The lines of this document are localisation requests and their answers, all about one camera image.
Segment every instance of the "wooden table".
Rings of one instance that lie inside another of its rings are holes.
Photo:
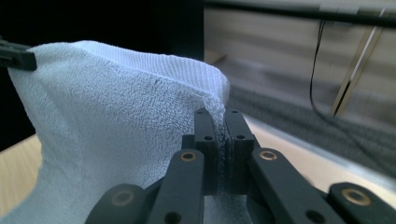
[[[359,165],[247,118],[262,147],[281,151],[316,188],[325,192],[332,183],[352,182],[373,191],[396,208],[396,184]],[[34,135],[0,153],[0,216],[32,190],[41,164],[41,144]]]

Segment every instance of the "black clamp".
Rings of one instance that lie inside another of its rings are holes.
[[[35,71],[37,64],[33,52],[26,51],[30,47],[7,42],[0,36],[0,66]]]
[[[195,111],[194,122],[194,134],[183,136],[164,178],[146,189],[114,187],[92,209],[86,224],[203,223],[204,196],[220,190],[247,195],[255,224],[396,220],[396,211],[368,189],[341,183],[326,194],[312,187],[279,151],[260,147],[237,110],[225,113],[225,136],[217,136],[204,108]]]

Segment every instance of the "brass ring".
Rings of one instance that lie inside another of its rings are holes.
[[[371,204],[371,200],[369,196],[367,196],[365,193],[361,192],[358,189],[343,189],[341,191],[343,196],[351,203],[360,205],[360,206],[368,206]],[[356,198],[352,194],[357,194],[360,197]]]
[[[120,199],[121,195],[126,195],[125,199]],[[116,206],[125,206],[134,200],[134,193],[129,189],[122,189],[115,193],[111,198],[111,202]]]
[[[185,152],[180,155],[180,158],[183,161],[195,161],[195,159],[197,159],[197,155],[195,155],[193,152]]]
[[[274,161],[277,158],[277,155],[272,151],[262,151],[260,152],[260,157],[267,161]]]

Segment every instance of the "towel fold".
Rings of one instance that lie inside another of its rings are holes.
[[[229,83],[210,65],[93,41],[30,51],[37,70],[9,73],[43,162],[33,192],[1,224],[82,224],[111,187],[145,188],[165,174],[196,109],[222,124]],[[240,197],[207,198],[205,222],[246,223],[243,207]]]

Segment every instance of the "black wire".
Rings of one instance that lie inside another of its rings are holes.
[[[319,25],[319,30],[318,30],[318,42],[317,42],[317,48],[315,50],[315,57],[314,57],[314,64],[312,66],[312,75],[311,75],[311,81],[309,83],[309,100],[311,102],[312,109],[314,110],[315,114],[318,115],[324,122],[328,123],[329,125],[333,126],[335,129],[340,130],[344,135],[346,135],[349,140],[351,140],[357,147],[358,149],[366,156],[368,157],[371,161],[373,161],[378,167],[380,167],[382,170],[388,173],[388,175],[391,175],[393,177],[396,177],[396,174],[394,174],[388,166],[384,165],[381,163],[381,161],[369,150],[367,150],[356,138],[355,136],[350,133],[347,129],[344,129],[343,127],[339,126],[337,123],[333,122],[331,119],[326,118],[324,115],[322,115],[317,107],[315,106],[314,99],[312,97],[312,84],[314,80],[314,74],[315,74],[315,64],[317,62],[317,57],[318,57],[318,51],[320,47],[320,42],[323,34],[323,29],[324,29],[324,24],[325,21],[320,21]]]

